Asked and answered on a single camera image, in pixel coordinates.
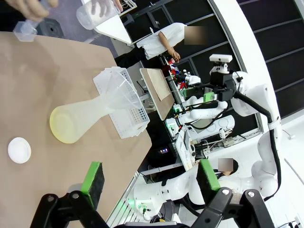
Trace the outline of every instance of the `white camera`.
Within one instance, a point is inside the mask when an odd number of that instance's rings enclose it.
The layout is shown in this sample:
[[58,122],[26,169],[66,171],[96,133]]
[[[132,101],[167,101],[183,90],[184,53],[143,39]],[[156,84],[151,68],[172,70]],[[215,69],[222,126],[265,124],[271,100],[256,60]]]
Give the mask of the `white camera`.
[[211,62],[222,62],[222,63],[230,63],[232,60],[232,55],[220,55],[220,54],[212,54],[209,57]]

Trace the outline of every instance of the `man in white shirt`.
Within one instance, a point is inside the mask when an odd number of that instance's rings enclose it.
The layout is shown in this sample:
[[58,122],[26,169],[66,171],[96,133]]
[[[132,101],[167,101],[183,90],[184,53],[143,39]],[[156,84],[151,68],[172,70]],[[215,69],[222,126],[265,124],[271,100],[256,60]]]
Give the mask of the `man in white shirt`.
[[131,52],[115,59],[117,65],[129,68],[141,60],[151,59],[166,50],[175,61],[179,61],[181,57],[173,47],[185,38],[185,26],[182,23],[173,23],[139,41]]

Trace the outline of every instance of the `cardboard sheet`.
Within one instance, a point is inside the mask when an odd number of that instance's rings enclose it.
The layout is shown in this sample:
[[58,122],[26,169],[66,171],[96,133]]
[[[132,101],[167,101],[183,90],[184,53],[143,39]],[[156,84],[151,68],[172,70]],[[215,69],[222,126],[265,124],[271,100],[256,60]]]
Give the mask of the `cardboard sheet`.
[[162,101],[170,94],[165,78],[159,70],[147,69],[158,98]]

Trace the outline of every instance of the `transparent beaker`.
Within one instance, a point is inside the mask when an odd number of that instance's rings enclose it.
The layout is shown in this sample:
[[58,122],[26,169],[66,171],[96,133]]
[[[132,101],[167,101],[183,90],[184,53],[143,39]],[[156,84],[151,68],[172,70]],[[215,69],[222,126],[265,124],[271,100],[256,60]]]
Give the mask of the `transparent beaker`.
[[49,123],[53,135],[63,143],[75,143],[101,117],[119,109],[140,108],[134,87],[118,72],[112,71],[107,89],[100,96],[59,106],[51,113]]
[[84,28],[92,30],[119,13],[113,0],[91,0],[77,9],[76,16]]

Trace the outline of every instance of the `conical flask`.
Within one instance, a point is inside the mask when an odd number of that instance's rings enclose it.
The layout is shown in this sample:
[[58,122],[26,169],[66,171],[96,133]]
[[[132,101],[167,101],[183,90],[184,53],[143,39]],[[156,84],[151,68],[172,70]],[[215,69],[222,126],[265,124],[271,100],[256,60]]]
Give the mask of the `conical flask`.
[[59,106],[49,122],[53,135],[63,143],[75,143],[101,117],[119,109],[140,108],[134,87],[118,72],[112,71],[107,89],[98,97]]

